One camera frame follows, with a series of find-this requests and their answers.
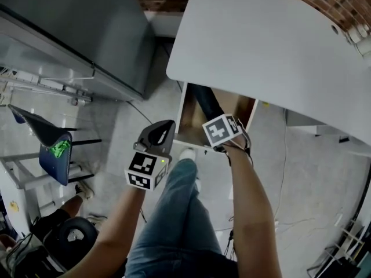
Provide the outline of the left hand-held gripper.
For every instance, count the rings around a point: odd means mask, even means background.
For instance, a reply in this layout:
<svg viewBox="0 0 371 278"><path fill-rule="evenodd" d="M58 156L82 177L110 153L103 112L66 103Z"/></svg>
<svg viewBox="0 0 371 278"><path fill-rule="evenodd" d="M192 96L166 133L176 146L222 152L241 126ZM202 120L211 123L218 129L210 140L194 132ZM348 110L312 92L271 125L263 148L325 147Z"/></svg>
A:
<svg viewBox="0 0 371 278"><path fill-rule="evenodd" d="M128 185L153 191L167 175L172 161L172 149L176 123L162 120L146 127L134 143L133 157L125 169Z"/></svg>

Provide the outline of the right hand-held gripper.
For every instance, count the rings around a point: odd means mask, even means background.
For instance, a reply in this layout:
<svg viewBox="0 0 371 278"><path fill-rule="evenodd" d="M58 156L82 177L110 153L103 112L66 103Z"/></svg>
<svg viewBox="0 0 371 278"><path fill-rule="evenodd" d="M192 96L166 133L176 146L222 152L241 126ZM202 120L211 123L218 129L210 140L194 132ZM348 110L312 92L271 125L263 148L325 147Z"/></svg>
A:
<svg viewBox="0 0 371 278"><path fill-rule="evenodd" d="M251 140L240 119L232 114L222 114L204 123L202 128L206 136L206 142L204 143L206 147L215 149L242 135L246 145L241 149L244 151L250 150Z"/></svg>

